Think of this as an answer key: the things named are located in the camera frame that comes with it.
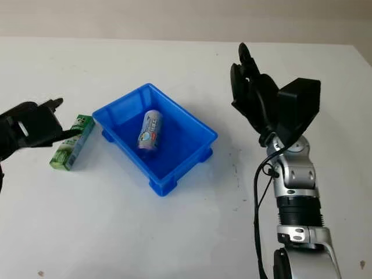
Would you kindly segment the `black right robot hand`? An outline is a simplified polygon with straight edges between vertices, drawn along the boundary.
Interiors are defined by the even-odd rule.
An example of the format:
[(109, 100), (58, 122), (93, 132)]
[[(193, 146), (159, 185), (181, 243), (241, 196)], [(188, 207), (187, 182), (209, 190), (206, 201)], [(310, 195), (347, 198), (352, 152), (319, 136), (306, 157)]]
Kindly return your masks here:
[(238, 47), (240, 64), (232, 64), (230, 80), (232, 106), (236, 108), (259, 134), (259, 144), (268, 146), (277, 125), (275, 101), (278, 87), (267, 74), (259, 71), (248, 47)]

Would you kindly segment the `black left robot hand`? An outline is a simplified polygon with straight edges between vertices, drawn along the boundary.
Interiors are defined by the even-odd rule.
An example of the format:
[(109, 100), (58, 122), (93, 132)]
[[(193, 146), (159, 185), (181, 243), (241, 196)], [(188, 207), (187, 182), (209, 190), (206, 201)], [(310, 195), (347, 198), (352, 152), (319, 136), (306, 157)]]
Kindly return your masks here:
[(42, 104), (23, 102), (1, 114), (1, 161), (19, 149), (50, 147), (80, 133), (64, 130), (55, 116), (63, 98)]

